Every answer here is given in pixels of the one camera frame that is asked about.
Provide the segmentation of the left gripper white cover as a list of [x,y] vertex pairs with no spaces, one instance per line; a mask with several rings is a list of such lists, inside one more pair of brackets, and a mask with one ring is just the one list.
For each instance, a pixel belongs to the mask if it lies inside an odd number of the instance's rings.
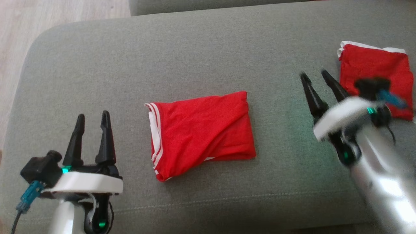
[[[108,111],[101,117],[102,137],[95,163],[116,163],[115,146]],[[123,178],[115,165],[84,165],[82,137],[85,130],[85,115],[79,114],[63,160],[64,168],[58,165],[47,171],[47,186],[43,199],[58,199],[65,196],[84,194],[110,194],[123,192]]]

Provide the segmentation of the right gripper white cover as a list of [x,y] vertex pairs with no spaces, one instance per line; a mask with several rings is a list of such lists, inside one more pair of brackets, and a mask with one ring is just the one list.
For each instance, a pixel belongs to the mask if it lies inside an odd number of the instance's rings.
[[313,133],[318,141],[322,141],[329,134],[335,133],[369,114],[368,109],[384,105],[382,102],[374,102],[361,97],[350,97],[349,93],[327,70],[322,69],[321,75],[339,102],[331,108],[316,93],[306,73],[300,73],[306,101],[315,124]]

